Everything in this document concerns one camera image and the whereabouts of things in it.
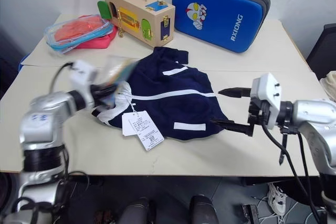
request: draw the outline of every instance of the floor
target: floor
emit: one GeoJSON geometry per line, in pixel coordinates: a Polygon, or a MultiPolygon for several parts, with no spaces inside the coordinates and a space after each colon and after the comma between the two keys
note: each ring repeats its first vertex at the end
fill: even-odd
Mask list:
{"type": "MultiPolygon", "coordinates": [[[[93,185],[81,195],[84,184],[78,184],[69,208],[71,223],[93,223],[97,210],[111,209],[117,215],[131,201],[146,196],[156,202],[158,224],[188,223],[190,198],[204,194],[213,201],[220,223],[246,223],[242,204],[257,204],[267,195],[267,184],[244,186],[236,177],[185,176],[110,176],[102,185],[93,185]]],[[[295,203],[287,198],[287,211],[295,203]]],[[[259,217],[272,211],[261,201],[259,217]]],[[[304,223],[311,213],[308,206],[297,204],[287,215],[286,223],[304,223]]],[[[263,224],[276,224],[277,218],[268,218],[263,224]]],[[[315,224],[311,216],[307,224],[315,224]]]]}

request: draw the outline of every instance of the white table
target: white table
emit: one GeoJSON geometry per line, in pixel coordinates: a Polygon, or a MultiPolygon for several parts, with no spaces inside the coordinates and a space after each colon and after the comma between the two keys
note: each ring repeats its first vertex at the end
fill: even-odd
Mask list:
{"type": "MultiPolygon", "coordinates": [[[[71,18],[73,17],[60,15],[56,22],[71,18]]],[[[230,52],[179,32],[175,32],[174,39],[165,46],[188,51],[189,65],[201,71],[310,71],[281,22],[276,19],[264,21],[255,41],[242,54],[230,52]]],[[[50,67],[83,59],[97,67],[103,67],[107,55],[143,58],[152,51],[147,44],[126,33],[123,38],[116,36],[107,49],[74,49],[65,55],[55,53],[42,39],[23,64],[50,67]]]]}
{"type": "MultiPolygon", "coordinates": [[[[0,170],[18,172],[22,168],[19,124],[29,102],[48,92],[58,67],[24,66],[0,102],[0,170]]],[[[250,87],[263,71],[205,71],[215,93],[223,88],[250,87]]],[[[314,73],[276,72],[283,100],[326,98],[314,73]]],[[[68,73],[59,77],[55,90],[69,91],[68,73]]],[[[249,99],[218,95],[222,111],[237,123],[246,123],[249,99]]],[[[278,130],[272,131],[281,141],[278,130]]],[[[65,123],[64,139],[70,153],[70,170],[88,174],[127,175],[211,175],[211,176],[292,176],[288,163],[278,164],[279,149],[259,126],[254,137],[222,131],[208,139],[188,142],[167,138],[146,152],[136,136],[123,137],[121,130],[97,122],[89,111],[80,111],[65,123]]],[[[299,143],[288,140],[288,150],[299,175],[303,175],[299,143]]],[[[317,175],[309,148],[305,145],[310,175],[317,175]]]]}

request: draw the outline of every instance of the shoe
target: shoe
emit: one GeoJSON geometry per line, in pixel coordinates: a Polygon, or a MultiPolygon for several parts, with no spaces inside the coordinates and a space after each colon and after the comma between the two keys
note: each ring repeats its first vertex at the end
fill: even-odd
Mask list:
{"type": "Polygon", "coordinates": [[[277,215],[283,216],[286,213],[286,198],[287,195],[278,186],[273,183],[268,184],[269,191],[267,194],[268,204],[273,212],[277,215]]]}

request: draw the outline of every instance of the navy blue garment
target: navy blue garment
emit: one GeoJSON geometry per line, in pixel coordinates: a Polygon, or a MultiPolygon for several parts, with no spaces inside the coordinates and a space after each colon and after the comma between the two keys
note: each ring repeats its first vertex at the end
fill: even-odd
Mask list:
{"type": "Polygon", "coordinates": [[[180,140],[207,137],[223,128],[211,119],[227,120],[205,73],[185,67],[188,52],[167,47],[155,47],[151,55],[141,59],[127,83],[131,88],[131,102],[117,115],[107,114],[102,120],[100,111],[93,111],[107,125],[122,128],[121,116],[136,111],[147,111],[163,136],[180,140]]]}

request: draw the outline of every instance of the blue storage case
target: blue storage case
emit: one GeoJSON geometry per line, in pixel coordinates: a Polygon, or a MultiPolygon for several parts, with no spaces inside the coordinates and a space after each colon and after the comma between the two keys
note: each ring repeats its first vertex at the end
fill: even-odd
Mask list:
{"type": "Polygon", "coordinates": [[[270,0],[173,0],[175,28],[234,52],[252,44],[270,0]]]}

